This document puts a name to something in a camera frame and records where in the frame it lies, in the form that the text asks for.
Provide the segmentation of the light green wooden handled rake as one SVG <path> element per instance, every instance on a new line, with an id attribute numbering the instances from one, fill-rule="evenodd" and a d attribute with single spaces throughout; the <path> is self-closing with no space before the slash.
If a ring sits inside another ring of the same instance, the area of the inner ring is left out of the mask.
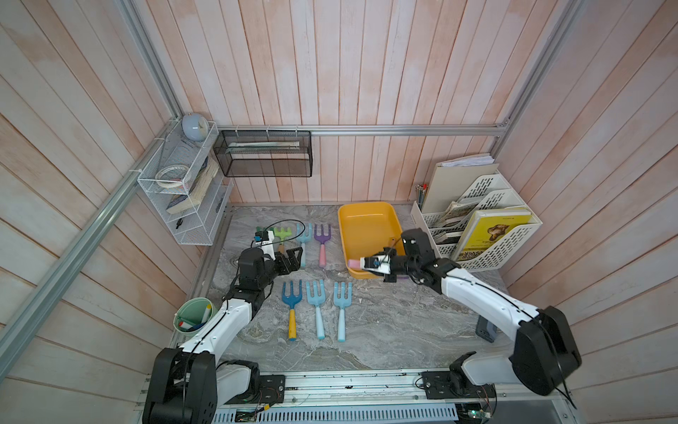
<path id="1" fill-rule="evenodd" d="M 285 242 L 292 237 L 293 231 L 291 227 L 275 227 L 274 235 L 278 240 L 277 250 L 283 254 L 285 252 Z"/>

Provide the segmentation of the dark blue fork yellow handle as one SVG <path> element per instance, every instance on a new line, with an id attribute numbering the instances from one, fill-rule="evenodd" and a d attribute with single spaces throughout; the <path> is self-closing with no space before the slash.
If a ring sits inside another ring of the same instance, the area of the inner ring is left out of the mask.
<path id="1" fill-rule="evenodd" d="M 288 339 L 290 341 L 294 341 L 298 337 L 295 307 L 303 300 L 302 284 L 302 281 L 299 281 L 297 285 L 294 285 L 293 281 L 289 283 L 284 282 L 282 284 L 283 289 L 281 299 L 282 302 L 289 307 Z"/>

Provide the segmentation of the yellow storage box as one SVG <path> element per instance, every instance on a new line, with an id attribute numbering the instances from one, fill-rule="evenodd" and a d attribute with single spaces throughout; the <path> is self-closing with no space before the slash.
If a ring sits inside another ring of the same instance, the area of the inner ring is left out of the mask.
<path id="1" fill-rule="evenodd" d="M 385 247 L 395 247 L 397 254 L 404 254 L 403 244 L 400 241 L 395 244 L 403 230 L 391 204 L 384 201 L 346 204 L 337 215 L 344 261 L 351 277 L 374 279 L 376 275 L 351 269 L 350 260 L 377 254 Z"/>

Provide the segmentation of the light blue hand rake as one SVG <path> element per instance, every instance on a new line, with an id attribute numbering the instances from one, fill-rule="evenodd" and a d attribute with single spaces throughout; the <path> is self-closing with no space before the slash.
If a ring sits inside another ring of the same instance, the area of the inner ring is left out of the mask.
<path id="1" fill-rule="evenodd" d="M 307 302 L 314 307 L 315 311 L 316 335 L 319 340 L 323 340 L 326 337 L 321 313 L 321 307 L 326 301 L 324 281 L 322 279 L 307 281 L 305 289 L 307 290 Z"/>

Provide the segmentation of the purple rake pink handle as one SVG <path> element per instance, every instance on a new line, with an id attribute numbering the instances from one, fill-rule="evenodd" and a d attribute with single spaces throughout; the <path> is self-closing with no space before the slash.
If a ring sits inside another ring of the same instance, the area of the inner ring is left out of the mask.
<path id="1" fill-rule="evenodd" d="M 314 226 L 314 238 L 320 243 L 319 266 L 323 269 L 327 266 L 326 244 L 331 240 L 331 237 L 332 227 L 330 224 L 316 224 Z"/>

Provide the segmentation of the light blue hand fork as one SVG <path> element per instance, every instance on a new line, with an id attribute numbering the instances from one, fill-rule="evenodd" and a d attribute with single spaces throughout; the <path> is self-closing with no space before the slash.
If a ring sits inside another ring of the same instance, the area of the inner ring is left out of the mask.
<path id="1" fill-rule="evenodd" d="M 339 318 L 337 326 L 337 341 L 343 343 L 346 341 L 346 309 L 351 305 L 352 283 L 335 283 L 333 302 L 339 308 Z"/>

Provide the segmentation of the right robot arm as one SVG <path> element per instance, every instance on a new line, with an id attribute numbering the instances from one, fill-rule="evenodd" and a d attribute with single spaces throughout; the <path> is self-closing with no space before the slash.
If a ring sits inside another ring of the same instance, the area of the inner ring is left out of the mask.
<path id="1" fill-rule="evenodd" d="M 494 325 L 512 345 L 497 353 L 466 353 L 450 366 L 453 392 L 465 385 L 521 383 L 540 396 L 565 388 L 582 365 L 568 320 L 556 307 L 539 308 L 476 278 L 460 264 L 436 255 L 420 229 L 403 232 L 403 254 L 393 247 L 360 259 L 362 270 L 394 282 L 406 276 L 478 314 L 483 329 Z"/>

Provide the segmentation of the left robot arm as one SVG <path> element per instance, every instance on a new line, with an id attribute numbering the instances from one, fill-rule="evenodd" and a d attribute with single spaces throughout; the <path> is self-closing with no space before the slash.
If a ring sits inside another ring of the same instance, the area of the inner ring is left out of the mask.
<path id="1" fill-rule="evenodd" d="M 276 277 L 301 268 L 303 248 L 284 254 L 270 246 L 249 247 L 222 307 L 195 335 L 157 355 L 141 420 L 144 423 L 210 423 L 217 408 L 241 395 L 255 395 L 258 367 L 243 360 L 219 360 L 236 335 L 249 325 Z"/>

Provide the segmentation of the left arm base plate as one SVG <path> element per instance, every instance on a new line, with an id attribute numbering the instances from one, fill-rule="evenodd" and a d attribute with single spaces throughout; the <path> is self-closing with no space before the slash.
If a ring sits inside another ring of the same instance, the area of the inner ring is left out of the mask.
<path id="1" fill-rule="evenodd" d="M 258 376 L 250 388 L 229 401 L 230 405 L 282 404 L 285 396 L 285 375 Z"/>

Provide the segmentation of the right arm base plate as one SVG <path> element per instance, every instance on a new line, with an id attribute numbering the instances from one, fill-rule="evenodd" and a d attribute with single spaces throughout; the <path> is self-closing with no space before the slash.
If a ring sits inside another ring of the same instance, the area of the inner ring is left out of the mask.
<path id="1" fill-rule="evenodd" d="M 427 371 L 421 375 L 421 386 L 427 399 L 493 399 L 493 385 L 475 385 L 457 371 Z"/>

